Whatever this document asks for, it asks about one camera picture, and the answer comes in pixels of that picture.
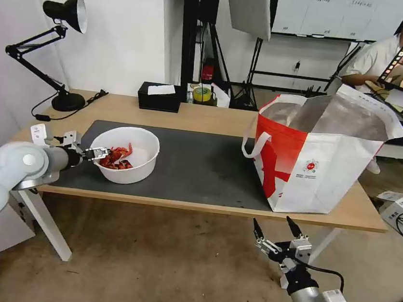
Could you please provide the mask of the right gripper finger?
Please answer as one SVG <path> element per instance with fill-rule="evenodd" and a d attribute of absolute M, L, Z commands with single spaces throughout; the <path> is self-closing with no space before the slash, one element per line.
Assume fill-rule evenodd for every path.
<path fill-rule="evenodd" d="M 264 237 L 263 231 L 256 218 L 253 219 L 253 232 L 256 240 L 255 246 L 259 248 L 262 253 L 267 255 L 270 260 L 278 263 L 282 249 L 280 246 L 277 246 Z"/>
<path fill-rule="evenodd" d="M 287 224 L 290 228 L 290 231 L 293 235 L 293 239 L 289 241 L 289 243 L 297 243 L 297 244 L 304 244 L 308 245 L 309 244 L 309 238 L 307 235 L 302 233 L 302 230 L 300 229 L 299 225 L 297 225 L 290 216 L 286 216 Z"/>

